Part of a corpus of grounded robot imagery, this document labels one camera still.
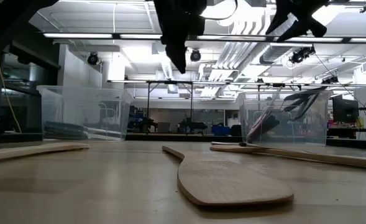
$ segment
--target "computer monitor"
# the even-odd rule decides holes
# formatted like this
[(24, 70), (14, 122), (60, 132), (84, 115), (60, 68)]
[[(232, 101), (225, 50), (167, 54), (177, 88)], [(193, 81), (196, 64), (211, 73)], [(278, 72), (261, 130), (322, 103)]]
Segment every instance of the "computer monitor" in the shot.
[(332, 101), (334, 122), (357, 122), (359, 116), (358, 101), (345, 100), (341, 96), (334, 97)]

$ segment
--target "yellow cable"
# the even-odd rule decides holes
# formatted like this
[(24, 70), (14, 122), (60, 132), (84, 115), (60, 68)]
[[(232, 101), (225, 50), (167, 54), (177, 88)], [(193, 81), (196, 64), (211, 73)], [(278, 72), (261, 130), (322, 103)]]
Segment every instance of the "yellow cable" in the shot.
[(3, 73), (2, 73), (2, 69), (1, 69), (1, 64), (0, 64), (0, 76), (1, 76), (2, 84), (3, 84), (3, 88), (4, 88), (4, 94), (6, 95), (7, 103), (9, 104), (11, 113), (13, 114), (14, 121), (16, 122), (17, 127), (19, 128), (19, 131), (20, 131), (20, 133), (22, 133), (21, 128), (20, 128), (20, 123), (18, 122), (16, 115), (14, 114), (13, 107), (11, 106), (9, 95), (7, 95), (6, 85), (4, 84)]

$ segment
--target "wooden table surface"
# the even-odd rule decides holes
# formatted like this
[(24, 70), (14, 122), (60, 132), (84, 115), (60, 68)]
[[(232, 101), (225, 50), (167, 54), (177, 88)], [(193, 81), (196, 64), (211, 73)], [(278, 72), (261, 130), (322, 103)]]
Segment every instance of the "wooden table surface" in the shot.
[[(88, 151), (0, 162), (0, 223), (366, 223), (366, 169), (212, 152), (205, 143), (90, 144)], [(258, 209), (196, 207), (179, 192), (180, 162), (162, 145), (210, 153), (285, 181), (295, 191), (294, 202)]]

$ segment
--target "clear plastic bin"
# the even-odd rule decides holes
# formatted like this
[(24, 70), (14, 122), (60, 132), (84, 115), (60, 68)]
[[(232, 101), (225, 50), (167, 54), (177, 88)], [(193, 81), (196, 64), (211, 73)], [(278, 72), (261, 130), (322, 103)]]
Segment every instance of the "clear plastic bin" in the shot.
[(38, 86), (44, 139), (122, 141), (133, 97), (124, 90)]
[(239, 94), (244, 142), (326, 145), (330, 95), (325, 90)]

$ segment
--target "wooden paddle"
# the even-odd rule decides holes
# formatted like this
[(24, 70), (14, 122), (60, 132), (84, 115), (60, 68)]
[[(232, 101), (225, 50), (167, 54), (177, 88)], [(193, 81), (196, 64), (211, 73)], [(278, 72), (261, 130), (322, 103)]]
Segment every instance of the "wooden paddle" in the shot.
[(9, 149), (0, 149), (0, 160), (13, 157), (28, 156), (40, 154), (43, 152), (67, 151), (73, 149), (88, 149), (89, 145), (77, 142), (58, 142), (44, 144), (41, 146), (14, 147)]
[(293, 200), (285, 183), (231, 161), (214, 160), (202, 152), (170, 148), (179, 157), (178, 186), (193, 203), (205, 206), (260, 205)]
[(260, 154), (271, 154), (289, 157), (292, 159), (304, 159), (318, 162), (327, 162), (348, 166), (366, 167), (366, 158), (351, 157), (351, 156), (338, 156), (338, 155), (327, 155), (327, 154), (316, 154), (306, 151), (288, 151), (280, 149), (267, 149), (262, 147), (240, 147), (233, 145), (213, 145), (210, 147), (213, 151), (222, 152), (239, 152), (239, 153), (260, 153)]

